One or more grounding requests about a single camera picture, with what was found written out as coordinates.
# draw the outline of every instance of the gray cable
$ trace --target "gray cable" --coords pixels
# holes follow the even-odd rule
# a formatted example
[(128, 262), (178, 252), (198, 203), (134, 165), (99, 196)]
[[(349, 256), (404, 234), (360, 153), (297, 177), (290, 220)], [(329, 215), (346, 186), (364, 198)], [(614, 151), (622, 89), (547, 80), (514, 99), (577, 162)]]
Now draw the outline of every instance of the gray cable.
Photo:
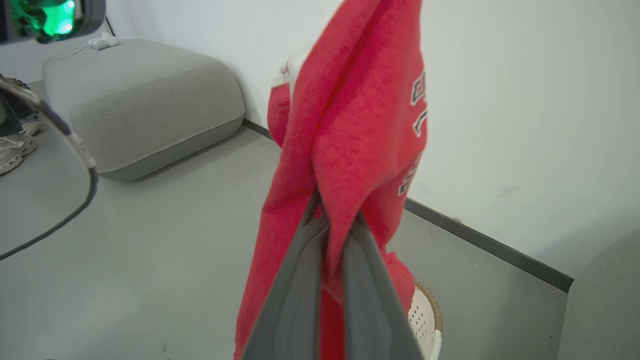
[(89, 171), (89, 192), (87, 193), (86, 198), (84, 199), (84, 202), (74, 212), (69, 214), (69, 216), (64, 218), (61, 222), (58, 222), (49, 230), (36, 236), (31, 241), (23, 243), (22, 245), (12, 250), (9, 250), (8, 252), (5, 252), (4, 254), (1, 254), (0, 261), (2, 261), (10, 257), (11, 255), (14, 255), (38, 243), (39, 241), (45, 239), (49, 235), (55, 233), (58, 229), (60, 229), (64, 225), (67, 225), (71, 220), (73, 220), (80, 213), (82, 213), (83, 210), (86, 209), (89, 206), (89, 204), (91, 204), (91, 201), (95, 197), (95, 193), (98, 188), (98, 172), (95, 169), (95, 161), (84, 149), (82, 142), (80, 141), (80, 138), (71, 130), (71, 128), (67, 125), (67, 123), (64, 120), (62, 120), (62, 118), (55, 111), (51, 109), (51, 107), (46, 102), (39, 99), (34, 93), (27, 91), (26, 89), (15, 86), (14, 84), (10, 83), (9, 81), (7, 81), (5, 78), (1, 76), (0, 76), (0, 88), (3, 90), (9, 91), (13, 95), (16, 95), (17, 97), (21, 98), (22, 100), (26, 101), (28, 104), (32, 105), (33, 107), (41, 111), (45, 115), (45, 117), (51, 121), (54, 127), (64, 135), (65, 140), (69, 143), (72, 150), (75, 152), (78, 158), (82, 161), (83, 165), (87, 168), (87, 171)]

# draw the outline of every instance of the white cable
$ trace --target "white cable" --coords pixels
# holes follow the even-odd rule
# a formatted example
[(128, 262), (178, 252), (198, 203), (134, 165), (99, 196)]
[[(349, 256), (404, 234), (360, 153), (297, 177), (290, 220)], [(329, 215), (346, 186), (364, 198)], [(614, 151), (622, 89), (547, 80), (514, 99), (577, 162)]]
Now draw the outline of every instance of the white cable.
[(83, 51), (81, 53), (77, 53), (76, 55), (80, 55), (80, 54), (86, 54), (86, 53), (92, 53), (94, 51), (98, 51), (98, 49), (94, 49), (94, 50), (89, 50), (89, 51)]
[(85, 47), (86, 47), (86, 45), (85, 45), (85, 46), (82, 46), (80, 49), (78, 49), (78, 51), (76, 51), (76, 52), (74, 52), (74, 53), (71, 53), (71, 54), (69, 54), (69, 55), (64, 55), (64, 56), (54, 56), (54, 57), (52, 57), (52, 58), (50, 58), (50, 59), (53, 59), (53, 60), (60, 60), (60, 59), (68, 58), (68, 57), (69, 57), (69, 56), (71, 56), (71, 55), (75, 55), (75, 54), (77, 54), (77, 53), (80, 53), (82, 50), (84, 50), (84, 49), (85, 49)]

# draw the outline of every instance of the gray floor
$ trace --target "gray floor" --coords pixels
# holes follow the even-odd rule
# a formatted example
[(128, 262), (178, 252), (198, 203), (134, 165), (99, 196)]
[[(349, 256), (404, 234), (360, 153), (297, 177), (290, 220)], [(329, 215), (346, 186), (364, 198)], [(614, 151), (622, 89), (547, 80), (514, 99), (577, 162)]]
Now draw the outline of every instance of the gray floor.
[[(87, 175), (53, 131), (0, 177), (0, 252), (75, 208)], [(242, 127), (0, 262), (0, 359), (230, 359), (280, 151)], [(390, 244), (436, 295), (440, 359), (555, 359), (566, 294), (405, 212)]]

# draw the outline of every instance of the gray ottoman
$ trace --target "gray ottoman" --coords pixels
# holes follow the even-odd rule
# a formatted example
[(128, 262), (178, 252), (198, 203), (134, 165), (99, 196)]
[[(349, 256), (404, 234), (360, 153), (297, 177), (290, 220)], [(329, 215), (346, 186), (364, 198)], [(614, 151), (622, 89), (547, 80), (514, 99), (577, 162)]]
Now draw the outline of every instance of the gray ottoman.
[(42, 73), (51, 106), (109, 179), (150, 174), (229, 137), (244, 117), (225, 64), (151, 41), (49, 59)]
[(569, 289), (558, 360), (640, 359), (640, 229), (618, 240)]

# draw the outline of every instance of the dark baseboard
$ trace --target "dark baseboard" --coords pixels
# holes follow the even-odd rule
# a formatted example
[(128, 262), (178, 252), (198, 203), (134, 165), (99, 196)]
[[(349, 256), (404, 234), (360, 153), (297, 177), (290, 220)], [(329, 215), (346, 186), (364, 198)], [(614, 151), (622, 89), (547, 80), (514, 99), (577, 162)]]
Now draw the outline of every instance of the dark baseboard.
[(255, 131), (256, 133), (265, 136), (271, 140), (273, 140), (273, 138), (271, 137), (271, 134), (269, 134), (269, 130), (265, 129), (264, 127), (254, 123), (254, 122), (250, 122), (247, 119), (243, 119), (242, 120), (242, 125), (248, 127), (249, 129)]
[[(243, 120), (243, 125), (248, 127), (249, 129), (255, 131), (256, 133), (268, 137), (271, 139), (271, 135), (269, 135), (269, 131), (262, 126), (259, 126), (253, 122), (250, 122), (246, 119)], [(571, 283), (573, 282), (573, 278), (568, 275), (561, 273), (560, 271), (551, 268), (538, 260), (532, 259), (521, 252), (508, 247), (507, 245), (490, 238), (487, 235), (481, 234), (469, 226), (462, 224), (461, 222), (455, 221), (449, 217), (444, 216), (443, 214), (429, 209), (426, 206), (419, 204), (411, 199), (407, 199), (404, 204), (404, 208), (407, 211), (411, 211), (417, 216), (431, 222), (432, 224), (449, 231), (453, 235), (465, 240), (480, 249), (483, 249), (498, 258), (516, 266), (529, 274), (539, 278), (540, 280), (555, 286), (556, 288), (568, 292)]]

